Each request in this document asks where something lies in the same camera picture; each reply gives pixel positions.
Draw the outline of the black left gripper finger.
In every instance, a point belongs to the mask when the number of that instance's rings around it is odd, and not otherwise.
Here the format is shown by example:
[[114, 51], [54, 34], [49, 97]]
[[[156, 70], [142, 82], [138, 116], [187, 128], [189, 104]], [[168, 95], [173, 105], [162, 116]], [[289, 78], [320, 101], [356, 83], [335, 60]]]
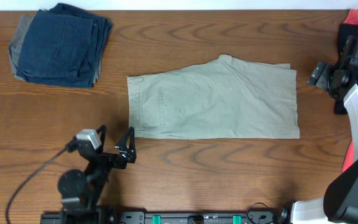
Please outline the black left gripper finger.
[[106, 139], [106, 132], [107, 132], [107, 127], [105, 125], [101, 125], [97, 130], [96, 130], [101, 144], [100, 146], [97, 148], [96, 152], [103, 152], [103, 147], [104, 147], [104, 142]]
[[115, 148], [119, 155], [128, 163], [134, 164], [137, 158], [135, 149], [135, 129], [131, 126], [127, 132], [118, 140]]

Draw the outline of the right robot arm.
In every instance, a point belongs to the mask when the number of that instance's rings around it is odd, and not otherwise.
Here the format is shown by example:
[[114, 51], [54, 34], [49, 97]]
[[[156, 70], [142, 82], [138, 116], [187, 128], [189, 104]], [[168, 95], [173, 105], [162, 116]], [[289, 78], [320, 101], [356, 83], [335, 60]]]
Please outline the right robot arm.
[[358, 36], [348, 38], [337, 64], [318, 63], [308, 83], [334, 98], [336, 114], [348, 115], [353, 152], [324, 197], [292, 203], [287, 223], [358, 223]]

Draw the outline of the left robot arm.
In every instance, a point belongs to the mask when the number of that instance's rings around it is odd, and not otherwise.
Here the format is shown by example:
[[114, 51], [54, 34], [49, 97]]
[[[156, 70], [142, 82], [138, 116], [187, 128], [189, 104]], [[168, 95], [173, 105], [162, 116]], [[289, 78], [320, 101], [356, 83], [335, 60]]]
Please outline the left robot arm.
[[112, 169], [125, 169], [137, 158], [135, 130], [129, 127], [116, 143], [117, 154], [103, 151], [107, 127], [83, 129], [65, 147], [68, 152], [78, 151], [88, 161], [84, 171], [73, 169], [65, 172], [58, 181], [65, 210], [91, 211], [96, 207]]

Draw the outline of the khaki shorts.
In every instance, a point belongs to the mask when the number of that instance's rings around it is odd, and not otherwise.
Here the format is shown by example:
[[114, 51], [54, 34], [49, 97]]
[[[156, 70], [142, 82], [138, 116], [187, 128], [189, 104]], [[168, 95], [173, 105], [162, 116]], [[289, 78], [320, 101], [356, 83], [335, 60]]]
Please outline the khaki shorts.
[[296, 71], [220, 55], [127, 79], [129, 125], [154, 139], [298, 139]]

